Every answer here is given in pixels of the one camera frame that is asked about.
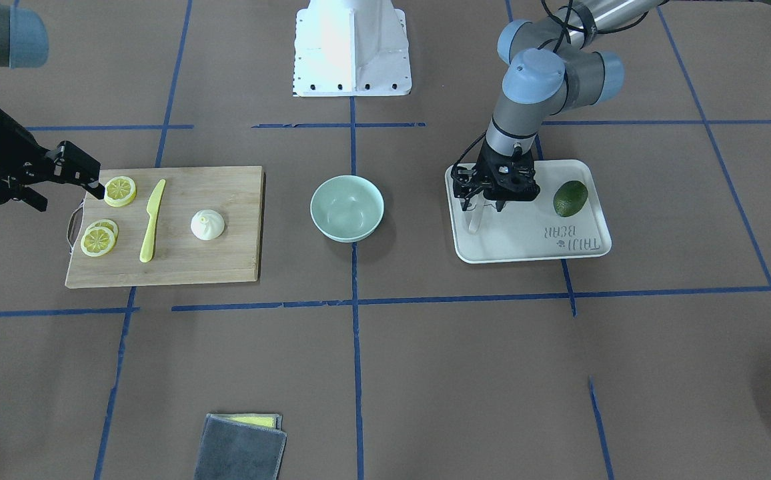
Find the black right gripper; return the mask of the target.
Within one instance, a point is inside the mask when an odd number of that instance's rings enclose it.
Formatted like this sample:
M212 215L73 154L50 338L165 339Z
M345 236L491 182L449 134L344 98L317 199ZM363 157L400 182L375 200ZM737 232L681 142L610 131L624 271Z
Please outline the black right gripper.
M50 181L76 185L95 199L105 197L105 186L99 182L100 163L92 155L62 141L55 149L46 149L0 109L0 205L22 201L39 212L45 212L48 200L32 185Z

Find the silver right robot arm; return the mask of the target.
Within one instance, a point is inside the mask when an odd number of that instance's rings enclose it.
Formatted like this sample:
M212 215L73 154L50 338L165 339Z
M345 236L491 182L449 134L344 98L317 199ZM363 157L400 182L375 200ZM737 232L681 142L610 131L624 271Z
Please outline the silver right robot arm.
M49 52L47 28L38 13L0 3L0 67L38 68ZM36 183L68 183L97 199L106 191L99 181L100 164L74 143L48 149L0 108L0 205L22 201L43 212L48 200Z

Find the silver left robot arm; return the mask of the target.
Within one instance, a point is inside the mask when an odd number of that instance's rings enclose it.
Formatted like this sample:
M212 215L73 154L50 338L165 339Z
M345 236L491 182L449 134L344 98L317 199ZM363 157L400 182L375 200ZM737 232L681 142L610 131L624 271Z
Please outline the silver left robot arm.
M540 21L511 21L496 45L508 68L473 167L450 170L453 197L464 211L481 200L496 210L510 201L534 201L540 192L532 146L539 128L557 113L613 98L624 65L612 52L589 51L597 37L635 27L657 1L568 1L545 9Z

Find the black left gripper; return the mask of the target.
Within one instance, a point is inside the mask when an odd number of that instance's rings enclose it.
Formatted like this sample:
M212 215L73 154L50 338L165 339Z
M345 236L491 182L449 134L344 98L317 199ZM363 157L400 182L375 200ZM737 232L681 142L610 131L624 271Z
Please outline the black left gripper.
M507 201L534 201L539 195L534 162L529 148L522 149L518 145L511 155L502 155L484 141L473 167L462 167L458 161L453 164L454 197L462 200L463 212L471 209L472 198L476 195L495 201L498 213Z

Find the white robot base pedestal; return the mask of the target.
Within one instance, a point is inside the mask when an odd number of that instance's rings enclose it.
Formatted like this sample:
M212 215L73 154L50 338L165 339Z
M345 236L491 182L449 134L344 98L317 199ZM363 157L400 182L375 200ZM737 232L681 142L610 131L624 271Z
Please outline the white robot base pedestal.
M392 1L310 1L295 19L294 97L409 95L404 10Z

